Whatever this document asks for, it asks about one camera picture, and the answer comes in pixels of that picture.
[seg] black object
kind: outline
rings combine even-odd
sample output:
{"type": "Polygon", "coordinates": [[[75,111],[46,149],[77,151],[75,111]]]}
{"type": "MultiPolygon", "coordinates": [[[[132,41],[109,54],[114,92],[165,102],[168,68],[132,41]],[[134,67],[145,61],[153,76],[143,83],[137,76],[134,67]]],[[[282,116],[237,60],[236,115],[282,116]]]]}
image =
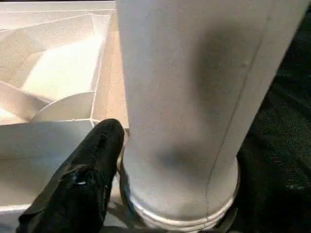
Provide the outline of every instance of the black object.
{"type": "Polygon", "coordinates": [[[311,10],[238,154],[245,233],[311,233],[311,10]]]}
{"type": "Polygon", "coordinates": [[[17,233],[98,233],[123,140],[117,120],[96,125],[19,217],[17,233]]]}

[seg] white cardboard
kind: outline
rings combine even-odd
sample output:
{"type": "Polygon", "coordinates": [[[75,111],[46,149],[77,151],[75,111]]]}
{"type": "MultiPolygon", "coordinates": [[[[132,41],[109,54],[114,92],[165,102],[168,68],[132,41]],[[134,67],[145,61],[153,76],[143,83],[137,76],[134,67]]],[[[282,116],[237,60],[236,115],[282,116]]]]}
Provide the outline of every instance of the white cardboard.
{"type": "Polygon", "coordinates": [[[0,31],[1,208],[31,203],[106,118],[116,35],[109,13],[0,31]]]}

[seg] white surface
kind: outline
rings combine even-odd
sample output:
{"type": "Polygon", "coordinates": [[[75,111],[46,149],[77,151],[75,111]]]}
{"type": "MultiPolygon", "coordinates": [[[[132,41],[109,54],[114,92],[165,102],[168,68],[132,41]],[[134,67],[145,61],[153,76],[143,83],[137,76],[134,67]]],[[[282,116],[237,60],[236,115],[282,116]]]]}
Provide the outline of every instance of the white surface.
{"type": "Polygon", "coordinates": [[[117,1],[131,132],[123,165],[142,218],[211,227],[234,196],[236,154],[308,3],[117,1]]]}
{"type": "MultiPolygon", "coordinates": [[[[92,90],[102,40],[90,37],[41,52],[21,89],[49,101],[92,90]]],[[[32,55],[26,59],[10,83],[18,83],[31,58],[32,55]]]]}

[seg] white cylinder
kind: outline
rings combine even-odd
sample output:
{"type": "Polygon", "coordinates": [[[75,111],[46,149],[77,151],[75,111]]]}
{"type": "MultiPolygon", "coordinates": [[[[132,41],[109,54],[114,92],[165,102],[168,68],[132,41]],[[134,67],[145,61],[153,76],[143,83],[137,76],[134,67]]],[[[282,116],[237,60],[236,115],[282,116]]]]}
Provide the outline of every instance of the white cylinder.
{"type": "Polygon", "coordinates": [[[117,1],[125,195],[148,224],[212,228],[232,204],[236,154],[307,5],[275,2],[117,1]]]}

